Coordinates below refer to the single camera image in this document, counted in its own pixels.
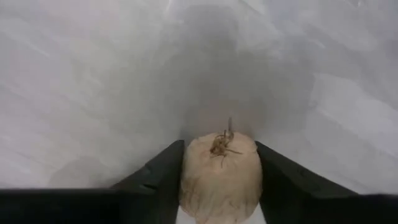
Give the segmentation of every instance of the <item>gray surface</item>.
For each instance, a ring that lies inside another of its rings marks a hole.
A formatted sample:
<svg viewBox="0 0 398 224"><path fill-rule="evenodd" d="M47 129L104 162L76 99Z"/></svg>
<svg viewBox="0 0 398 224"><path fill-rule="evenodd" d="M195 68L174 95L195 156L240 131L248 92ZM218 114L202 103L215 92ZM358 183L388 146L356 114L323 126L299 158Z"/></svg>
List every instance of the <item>gray surface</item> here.
<svg viewBox="0 0 398 224"><path fill-rule="evenodd" d="M0 0L0 187L107 186L232 116L398 192L396 21L396 0Z"/></svg>

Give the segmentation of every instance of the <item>black holder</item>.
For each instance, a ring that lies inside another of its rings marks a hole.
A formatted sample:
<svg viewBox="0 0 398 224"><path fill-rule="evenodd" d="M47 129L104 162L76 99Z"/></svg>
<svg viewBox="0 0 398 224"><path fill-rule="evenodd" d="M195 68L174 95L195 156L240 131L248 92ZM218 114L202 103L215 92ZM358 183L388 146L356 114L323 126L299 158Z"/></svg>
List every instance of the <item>black holder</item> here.
<svg viewBox="0 0 398 224"><path fill-rule="evenodd" d="M256 142L268 224L398 223L398 199L358 195ZM109 189L0 190L3 223L174 224L184 141Z"/></svg>

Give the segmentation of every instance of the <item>white surface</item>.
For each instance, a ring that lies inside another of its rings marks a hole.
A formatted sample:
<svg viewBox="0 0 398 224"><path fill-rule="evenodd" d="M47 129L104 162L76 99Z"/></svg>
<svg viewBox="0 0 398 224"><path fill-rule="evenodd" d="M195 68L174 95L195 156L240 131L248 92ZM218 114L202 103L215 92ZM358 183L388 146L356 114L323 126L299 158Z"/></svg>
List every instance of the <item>white surface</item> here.
<svg viewBox="0 0 398 224"><path fill-rule="evenodd" d="M0 187L107 186L225 127L398 192L395 0L0 0Z"/></svg>

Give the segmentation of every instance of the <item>white wall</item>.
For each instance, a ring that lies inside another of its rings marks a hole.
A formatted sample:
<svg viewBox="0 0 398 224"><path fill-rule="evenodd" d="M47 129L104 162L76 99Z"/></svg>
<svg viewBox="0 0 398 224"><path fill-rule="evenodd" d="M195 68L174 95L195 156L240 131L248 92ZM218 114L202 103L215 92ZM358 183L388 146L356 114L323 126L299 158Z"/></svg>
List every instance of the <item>white wall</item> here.
<svg viewBox="0 0 398 224"><path fill-rule="evenodd" d="M0 0L0 186L109 185L238 130L398 192L395 0Z"/></svg>

